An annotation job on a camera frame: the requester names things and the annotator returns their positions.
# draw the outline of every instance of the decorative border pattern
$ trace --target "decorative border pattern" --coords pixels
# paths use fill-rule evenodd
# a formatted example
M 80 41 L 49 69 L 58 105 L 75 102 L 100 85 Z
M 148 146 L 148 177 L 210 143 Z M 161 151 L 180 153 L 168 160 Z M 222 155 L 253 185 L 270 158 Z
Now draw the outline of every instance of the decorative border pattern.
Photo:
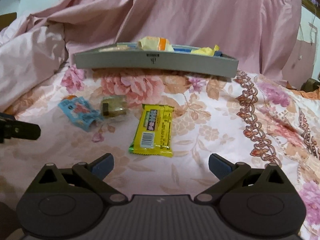
M 276 156 L 276 150 L 271 145 L 271 140 L 266 138 L 266 134 L 261 129 L 261 122 L 258 121 L 257 116 L 254 113 L 254 103 L 258 101 L 258 90 L 254 87 L 251 78 L 243 71 L 237 71 L 237 76 L 234 81 L 244 88 L 244 90 L 242 90 L 242 95 L 236 98 L 239 101 L 240 106 L 242 106 L 237 115 L 248 124 L 245 127 L 243 134 L 251 141 L 257 142 L 253 145 L 254 148 L 250 152 L 250 155 L 260 157 L 263 161 L 276 163 L 281 167 L 282 164 Z
M 320 160 L 320 153 L 319 153 L 319 148 L 317 146 L 317 142 L 315 138 L 311 135 L 311 131 L 310 131 L 306 116 L 302 112 L 300 107 L 299 107 L 299 127 L 303 130 L 303 133 L 301 136 L 303 138 L 303 143 L 307 147 L 308 152 Z

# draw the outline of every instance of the pink blanket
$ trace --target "pink blanket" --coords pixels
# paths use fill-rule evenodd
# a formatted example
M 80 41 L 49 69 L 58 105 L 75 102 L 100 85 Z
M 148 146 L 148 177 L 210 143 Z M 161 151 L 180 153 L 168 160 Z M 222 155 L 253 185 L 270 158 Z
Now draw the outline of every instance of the pink blanket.
M 239 69 L 281 80 L 281 69 L 296 41 L 300 14 L 301 0 L 60 0 L 52 8 L 18 19 L 1 32 L 0 45 L 26 31 L 34 32 L 40 26 L 56 22 L 64 25 L 70 56 L 117 41 L 162 36 L 173 44 L 198 47 L 218 44 L 224 53 L 239 59 Z M 26 41 L 24 53 L 31 50 L 35 39 L 28 37 Z M 14 39 L 11 46 L 19 43 Z M 63 58 L 61 53 L 51 53 L 52 45 L 39 49 L 51 55 L 46 62 Z M 14 66 L 26 65 L 22 51 L 14 57 L 18 59 Z M 46 71 L 43 63 L 36 57 L 30 61 L 38 73 Z M 47 73 L 40 76 L 48 78 Z M 40 83 L 43 79 L 37 77 L 36 81 Z M 19 89 L 14 91 L 11 93 L 22 95 Z M 0 94 L 6 93 L 0 88 Z M 0 99 L 0 110 L 13 102 L 3 101 Z

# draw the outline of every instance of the candy wrapper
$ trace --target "candy wrapper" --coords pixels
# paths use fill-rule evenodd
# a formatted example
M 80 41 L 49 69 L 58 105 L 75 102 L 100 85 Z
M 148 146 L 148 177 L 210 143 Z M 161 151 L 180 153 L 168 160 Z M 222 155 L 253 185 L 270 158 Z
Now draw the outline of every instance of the candy wrapper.
M 107 52 L 107 51 L 125 51 L 132 49 L 128 45 L 118 45 L 115 46 L 107 46 L 106 48 L 99 49 L 99 52 Z
M 174 51 L 168 39 L 147 36 L 138 41 L 138 48 L 143 50 Z
M 143 113 L 136 131 L 131 153 L 172 157 L 172 106 L 143 105 Z
M 126 119 L 128 112 L 125 96 L 112 95 L 101 101 L 101 113 L 107 122 L 119 122 Z
M 63 99 L 59 105 L 64 114 L 77 127 L 89 131 L 93 121 L 102 122 L 103 116 L 98 110 L 93 109 L 83 97 L 70 96 Z
M 193 49 L 191 51 L 191 54 L 199 54 L 199 55 L 207 55 L 207 56 L 214 56 L 216 51 L 219 51 L 219 46 L 215 45 L 214 49 L 206 47 L 206 48 L 200 48 L 200 49 Z

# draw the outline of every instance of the yellow candy bar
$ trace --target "yellow candy bar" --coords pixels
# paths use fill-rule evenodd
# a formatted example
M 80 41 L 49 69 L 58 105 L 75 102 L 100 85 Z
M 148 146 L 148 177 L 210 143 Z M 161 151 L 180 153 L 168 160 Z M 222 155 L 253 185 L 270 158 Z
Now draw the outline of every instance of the yellow candy bar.
M 135 154 L 172 157 L 171 121 L 174 107 L 143 105 L 136 135 L 129 151 Z

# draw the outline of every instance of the bed sheet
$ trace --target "bed sheet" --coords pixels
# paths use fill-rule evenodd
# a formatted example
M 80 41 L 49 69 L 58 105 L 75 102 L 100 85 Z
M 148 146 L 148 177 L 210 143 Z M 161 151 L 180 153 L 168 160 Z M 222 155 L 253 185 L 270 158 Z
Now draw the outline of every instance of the bed sheet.
M 82 96 L 99 108 L 104 95 L 125 95 L 125 122 L 93 125 L 85 132 L 58 108 L 66 96 Z M 128 153 L 142 103 L 174 106 L 172 158 Z M 45 163 L 59 168 L 115 159 L 105 182 L 126 194 L 190 194 L 218 179 L 208 169 L 217 153 L 254 168 L 277 163 L 307 207 L 304 239 L 320 236 L 320 140 L 318 100 L 295 95 L 262 75 L 238 71 L 221 77 L 140 69 L 78 70 L 65 66 L 19 98 L 6 113 L 40 125 L 37 141 L 7 140 L 0 152 L 0 201 L 15 208 Z

